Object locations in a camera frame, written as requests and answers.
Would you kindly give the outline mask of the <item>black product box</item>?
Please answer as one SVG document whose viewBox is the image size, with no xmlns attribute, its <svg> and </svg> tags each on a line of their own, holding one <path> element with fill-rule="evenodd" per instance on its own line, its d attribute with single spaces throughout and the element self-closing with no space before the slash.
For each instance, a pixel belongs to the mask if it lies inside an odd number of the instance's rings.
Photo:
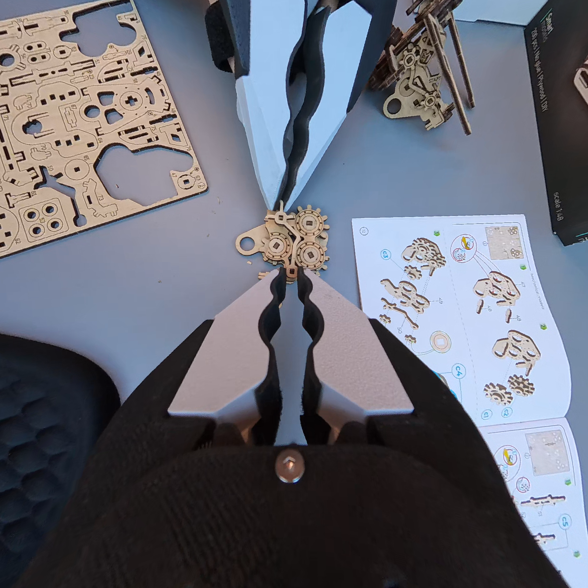
<svg viewBox="0 0 588 588">
<path fill-rule="evenodd" d="M 587 1 L 548 1 L 525 41 L 551 225 L 569 246 L 587 241 Z"/>
</svg>

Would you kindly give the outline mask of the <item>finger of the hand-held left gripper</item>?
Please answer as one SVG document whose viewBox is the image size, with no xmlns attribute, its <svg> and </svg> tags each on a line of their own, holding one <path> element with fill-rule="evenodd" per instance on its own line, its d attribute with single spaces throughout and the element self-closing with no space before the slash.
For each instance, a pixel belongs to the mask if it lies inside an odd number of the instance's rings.
<svg viewBox="0 0 588 588">
<path fill-rule="evenodd" d="M 230 1 L 238 114 L 266 203 L 288 199 L 287 85 L 314 6 L 314 1 Z"/>
<path fill-rule="evenodd" d="M 289 210 L 346 118 L 371 14 L 357 2 L 320 8 L 306 24 L 306 91 L 293 122 L 288 179 L 281 199 Z"/>
</svg>

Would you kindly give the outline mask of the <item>white instruction booklet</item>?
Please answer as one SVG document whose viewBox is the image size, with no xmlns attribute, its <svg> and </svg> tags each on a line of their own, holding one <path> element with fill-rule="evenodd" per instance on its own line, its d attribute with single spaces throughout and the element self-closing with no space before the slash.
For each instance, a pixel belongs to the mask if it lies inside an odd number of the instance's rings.
<svg viewBox="0 0 588 588">
<path fill-rule="evenodd" d="M 352 220 L 362 309 L 476 423 L 536 543 L 587 587 L 569 362 L 523 215 Z"/>
</svg>

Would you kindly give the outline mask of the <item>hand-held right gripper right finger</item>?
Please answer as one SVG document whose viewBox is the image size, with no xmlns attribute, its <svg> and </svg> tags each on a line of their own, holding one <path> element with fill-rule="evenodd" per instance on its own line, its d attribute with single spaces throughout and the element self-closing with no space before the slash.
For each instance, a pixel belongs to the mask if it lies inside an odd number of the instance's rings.
<svg viewBox="0 0 588 588">
<path fill-rule="evenodd" d="M 312 338 L 300 417 L 307 444 L 327 444 L 348 422 L 412 413 L 368 317 L 312 272 L 299 269 L 297 283 L 303 327 Z"/>
</svg>

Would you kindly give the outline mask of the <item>partly built wooden model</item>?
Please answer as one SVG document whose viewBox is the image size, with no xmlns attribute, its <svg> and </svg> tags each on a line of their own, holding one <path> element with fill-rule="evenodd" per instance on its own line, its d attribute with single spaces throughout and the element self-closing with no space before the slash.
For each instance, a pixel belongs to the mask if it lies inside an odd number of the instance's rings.
<svg viewBox="0 0 588 588">
<path fill-rule="evenodd" d="M 415 23 L 403 32 L 392 26 L 385 49 L 369 78 L 371 90 L 391 86 L 383 105 L 389 119 L 419 116 L 427 130 L 447 122 L 457 110 L 466 135 L 472 133 L 445 53 L 450 34 L 467 94 L 467 107 L 474 107 L 474 94 L 453 11 L 461 1 L 414 1 L 406 11 Z"/>
</svg>

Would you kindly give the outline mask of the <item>grey desk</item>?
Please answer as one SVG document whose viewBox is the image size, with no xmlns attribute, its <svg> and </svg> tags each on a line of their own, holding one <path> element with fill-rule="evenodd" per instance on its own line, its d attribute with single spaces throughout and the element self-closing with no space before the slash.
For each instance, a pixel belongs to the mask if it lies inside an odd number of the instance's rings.
<svg viewBox="0 0 588 588">
<path fill-rule="evenodd" d="M 102 366 L 122 397 L 204 319 L 256 280 L 235 251 L 259 224 L 258 194 L 234 81 L 212 63 L 207 1 L 136 1 L 209 191 L 1 262 L 1 330 L 76 350 Z M 458 122 L 427 133 L 385 121 L 364 92 L 298 203 L 329 218 L 327 281 L 359 301 L 353 217 L 523 213 L 573 380 L 567 415 L 587 490 L 587 246 L 552 234 L 522 28 L 459 24 L 476 106 L 473 135 Z"/>
</svg>

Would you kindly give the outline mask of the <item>laser-cut plywood parts sheet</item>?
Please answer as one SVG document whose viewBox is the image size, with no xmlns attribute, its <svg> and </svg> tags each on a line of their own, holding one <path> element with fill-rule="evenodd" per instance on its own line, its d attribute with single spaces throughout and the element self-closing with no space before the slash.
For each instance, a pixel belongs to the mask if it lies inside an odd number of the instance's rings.
<svg viewBox="0 0 588 588">
<path fill-rule="evenodd" d="M 86 56 L 65 39 L 75 20 L 122 1 L 95 1 L 1 21 L 1 257 L 208 190 L 137 12 L 119 14 L 132 43 Z M 143 206 L 109 194 L 105 151 L 164 148 L 193 158 L 171 171 L 176 194 Z"/>
</svg>

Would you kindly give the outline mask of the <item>white cardboard box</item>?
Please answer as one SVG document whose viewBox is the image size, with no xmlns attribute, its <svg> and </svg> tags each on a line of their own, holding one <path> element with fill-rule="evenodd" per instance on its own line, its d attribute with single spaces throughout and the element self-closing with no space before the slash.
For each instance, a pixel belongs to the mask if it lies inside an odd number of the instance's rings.
<svg viewBox="0 0 588 588">
<path fill-rule="evenodd" d="M 459 21 L 488 21 L 526 26 L 547 1 L 463 1 L 454 11 Z"/>
</svg>

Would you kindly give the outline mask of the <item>small wooden gear assembly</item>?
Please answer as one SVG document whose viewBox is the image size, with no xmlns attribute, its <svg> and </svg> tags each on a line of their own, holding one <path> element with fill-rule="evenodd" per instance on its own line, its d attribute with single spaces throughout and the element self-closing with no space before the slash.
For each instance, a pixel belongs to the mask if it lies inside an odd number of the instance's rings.
<svg viewBox="0 0 588 588">
<path fill-rule="evenodd" d="M 327 269 L 329 225 L 326 220 L 327 216 L 311 205 L 306 209 L 299 206 L 297 213 L 288 213 L 280 202 L 278 211 L 267 211 L 264 224 L 237 237 L 236 249 L 247 256 L 260 252 L 265 261 L 283 264 L 286 282 L 294 283 L 300 267 L 316 273 Z"/>
</svg>

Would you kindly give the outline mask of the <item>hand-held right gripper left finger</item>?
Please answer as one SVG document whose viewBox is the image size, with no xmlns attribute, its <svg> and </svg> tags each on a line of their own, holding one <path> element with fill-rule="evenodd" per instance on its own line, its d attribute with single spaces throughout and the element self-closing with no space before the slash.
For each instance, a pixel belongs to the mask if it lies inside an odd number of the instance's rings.
<svg viewBox="0 0 588 588">
<path fill-rule="evenodd" d="M 285 269 L 273 270 L 218 313 L 171 402 L 171 416 L 233 423 L 273 445 L 282 413 L 275 350 Z"/>
</svg>

